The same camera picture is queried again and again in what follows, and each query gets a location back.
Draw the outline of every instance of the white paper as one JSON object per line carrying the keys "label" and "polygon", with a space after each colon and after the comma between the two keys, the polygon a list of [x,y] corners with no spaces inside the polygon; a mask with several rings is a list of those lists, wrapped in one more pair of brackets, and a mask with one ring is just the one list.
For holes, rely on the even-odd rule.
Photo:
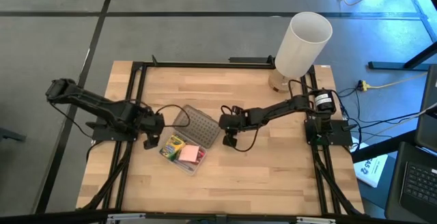
{"label": "white paper", "polygon": [[[354,143],[358,143],[358,139],[352,138]],[[366,148],[366,143],[361,143],[360,150]],[[363,162],[354,163],[356,177],[364,183],[376,188],[381,178],[382,170],[384,169],[387,155],[377,156],[376,158],[365,160]]]}

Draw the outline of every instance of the clear plastic box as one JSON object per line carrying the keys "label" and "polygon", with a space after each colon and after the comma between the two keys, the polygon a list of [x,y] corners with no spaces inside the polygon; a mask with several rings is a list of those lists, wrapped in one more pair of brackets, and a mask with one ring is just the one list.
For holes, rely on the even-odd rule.
{"label": "clear plastic box", "polygon": [[[171,130],[166,131],[165,135],[161,137],[161,139],[164,141],[163,147],[166,146],[167,141],[171,138],[171,136],[174,135],[183,140],[186,145],[199,146],[197,157],[198,160],[196,163],[178,160],[178,154],[180,151],[173,160],[167,158],[166,156],[163,157],[176,167],[185,171],[187,174],[193,176],[202,161],[205,159],[207,148],[212,146],[219,135],[220,128],[219,123],[213,120],[209,115],[206,115],[205,113],[198,111],[189,105],[184,106],[183,109],[190,116],[190,125],[187,127],[173,127]],[[176,117],[173,125],[184,125],[187,124],[187,122],[188,118],[186,117],[185,112],[181,111]]]}

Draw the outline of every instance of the laptop keyboard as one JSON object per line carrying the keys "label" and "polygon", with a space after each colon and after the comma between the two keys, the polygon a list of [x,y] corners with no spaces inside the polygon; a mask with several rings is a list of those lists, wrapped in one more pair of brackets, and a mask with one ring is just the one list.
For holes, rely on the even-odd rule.
{"label": "laptop keyboard", "polygon": [[404,193],[437,206],[437,170],[408,163]]}

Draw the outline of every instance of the white cylinder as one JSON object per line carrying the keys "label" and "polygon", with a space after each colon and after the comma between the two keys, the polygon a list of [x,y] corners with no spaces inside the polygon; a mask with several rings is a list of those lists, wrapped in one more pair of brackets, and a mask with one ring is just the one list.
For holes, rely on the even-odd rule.
{"label": "white cylinder", "polygon": [[305,75],[333,34],[333,27],[314,12],[295,15],[285,32],[275,59],[277,70],[287,78]]}

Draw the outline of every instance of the black cable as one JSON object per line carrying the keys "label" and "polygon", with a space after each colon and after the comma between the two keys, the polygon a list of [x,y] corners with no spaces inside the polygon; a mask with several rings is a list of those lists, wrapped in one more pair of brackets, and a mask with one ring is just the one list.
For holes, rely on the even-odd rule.
{"label": "black cable", "polygon": [[[263,116],[262,119],[266,118],[267,115],[269,115],[270,113],[272,113],[273,111],[276,111],[276,110],[278,110],[278,109],[274,109],[274,110],[271,110],[271,111],[267,112],[267,114],[265,114],[265,115]],[[240,150],[240,149],[238,149],[236,146],[232,146],[232,148],[235,149],[237,152],[248,152],[250,149],[252,149],[252,147],[255,145],[255,142],[256,142],[256,140],[257,140],[257,136],[258,136],[259,128],[261,128],[262,125],[263,125],[263,124],[262,124],[261,122],[258,124],[257,130],[256,130],[256,132],[255,132],[255,136],[253,137],[252,144],[251,144],[251,146],[249,146],[249,148],[247,148],[247,149],[245,149],[245,150]],[[227,139],[228,144],[231,145],[232,143],[229,141],[229,137],[228,137],[227,135],[225,135],[225,136],[226,136],[226,139]]]}
{"label": "black cable", "polygon": [[220,107],[221,113],[226,114],[225,111],[223,110],[223,108],[226,108],[231,113],[231,115],[232,115],[232,110],[227,105],[222,105]]}
{"label": "black cable", "polygon": [[[360,121],[360,122],[363,122],[363,123],[375,123],[375,122],[385,122],[385,121],[382,121],[382,120],[376,120],[376,121],[363,121],[362,119],[361,119],[361,106],[360,106],[360,98],[358,97],[358,92],[355,90],[355,96],[356,96],[356,104],[357,104],[357,106],[358,106],[358,121]],[[385,123],[388,123],[388,124],[398,124],[398,123],[400,123],[401,121],[398,121],[398,122],[385,122]]]}
{"label": "black cable", "polygon": [[390,135],[375,135],[375,134],[373,134],[371,132],[363,132],[363,131],[361,131],[361,133],[363,133],[365,135],[376,136],[376,137],[390,137],[390,138],[393,138],[393,136],[390,136]]}
{"label": "black cable", "polygon": [[356,149],[356,151],[357,151],[357,150],[360,149],[361,142],[363,141],[363,134],[362,134],[362,132],[361,132],[361,130],[362,130],[363,128],[361,127],[360,123],[357,122],[354,118],[349,118],[349,120],[354,121],[354,122],[356,123],[356,125],[358,126],[358,147],[357,147],[357,149]]}
{"label": "black cable", "polygon": [[259,128],[261,128],[261,125],[262,125],[261,123],[258,124],[257,130],[256,130],[256,132],[255,132],[255,136],[253,137],[252,144],[251,144],[251,146],[249,146],[249,148],[247,148],[247,149],[245,149],[245,150],[240,150],[240,149],[238,149],[238,148],[235,147],[235,146],[232,146],[232,148],[235,149],[237,152],[248,152],[250,149],[252,149],[253,145],[255,145],[255,141],[257,140],[258,131],[259,131]]}
{"label": "black cable", "polygon": [[376,126],[376,125],[381,124],[383,122],[389,122],[389,121],[393,121],[393,120],[397,120],[397,119],[401,119],[401,118],[405,118],[405,117],[407,117],[406,119],[408,119],[410,116],[417,115],[418,113],[419,112],[415,112],[415,113],[411,113],[411,114],[407,114],[407,115],[401,115],[399,117],[394,117],[394,118],[387,119],[387,120],[382,120],[382,121],[376,122],[374,124],[366,125],[366,126],[364,126],[362,128],[370,128],[372,126]]}
{"label": "black cable", "polygon": [[91,145],[91,146],[88,148],[88,151],[87,151],[87,157],[86,157],[87,162],[88,162],[89,153],[91,152],[91,150],[92,150],[94,147],[96,147],[97,145],[100,145],[102,142],[103,142],[103,141],[96,141],[93,145]]}
{"label": "black cable", "polygon": [[93,139],[90,135],[88,135],[86,132],[83,132],[82,128],[70,117],[68,117],[67,114],[65,114],[63,111],[61,111],[60,109],[58,109],[53,103],[49,103],[53,108],[55,108],[55,110],[59,111],[62,115],[64,115],[68,120],[70,120],[74,125],[76,125],[76,127],[83,133],[83,135],[85,135],[86,137]]}
{"label": "black cable", "polygon": [[340,109],[341,109],[341,111],[344,111],[346,118],[347,118],[347,121],[348,121],[350,119],[350,116],[349,116],[348,110],[346,110],[346,107],[343,105],[343,102],[340,99],[340,95],[335,90],[329,90],[329,91],[333,92],[337,96],[337,98],[339,99]]}
{"label": "black cable", "polygon": [[[352,149],[354,148],[354,145],[358,145],[358,143],[352,143]],[[349,148],[348,148],[346,145],[343,145],[343,148],[344,148],[347,152],[349,152],[349,154],[351,154]]]}
{"label": "black cable", "polygon": [[291,79],[291,80],[288,81],[288,91],[290,92],[290,96],[291,96],[292,98],[293,98],[293,92],[292,92],[292,86],[291,86],[291,82],[292,82],[292,81],[295,82],[295,83],[299,83],[299,84],[301,84],[301,85],[304,85],[305,87],[307,87],[307,88],[309,88],[309,89],[311,89],[311,90],[314,90],[314,88],[308,86],[307,84],[304,84],[304,83],[301,83],[300,81],[297,81],[297,80]]}
{"label": "black cable", "polygon": [[183,111],[183,112],[185,113],[186,117],[188,118],[188,122],[187,122],[187,124],[185,124],[185,125],[165,125],[165,126],[164,126],[165,128],[186,128],[187,126],[190,126],[190,123],[191,123],[191,118],[190,118],[190,116],[189,116],[188,113],[184,110],[184,108],[180,107],[180,106],[177,105],[177,104],[168,104],[168,105],[165,105],[165,106],[159,108],[159,109],[155,112],[155,114],[158,114],[159,111],[162,111],[163,109],[165,109],[165,108],[167,108],[167,107],[177,107],[177,108],[179,108],[181,111]]}
{"label": "black cable", "polygon": [[352,88],[352,87],[350,87],[350,88],[346,88],[346,89],[344,89],[344,90],[341,90],[341,91],[339,92],[339,94],[341,94],[342,92],[347,91],[347,90],[352,90],[352,91],[351,91],[350,93],[348,93],[348,94],[341,95],[340,98],[345,98],[345,97],[347,97],[347,96],[352,95],[352,94],[356,91],[356,88]]}

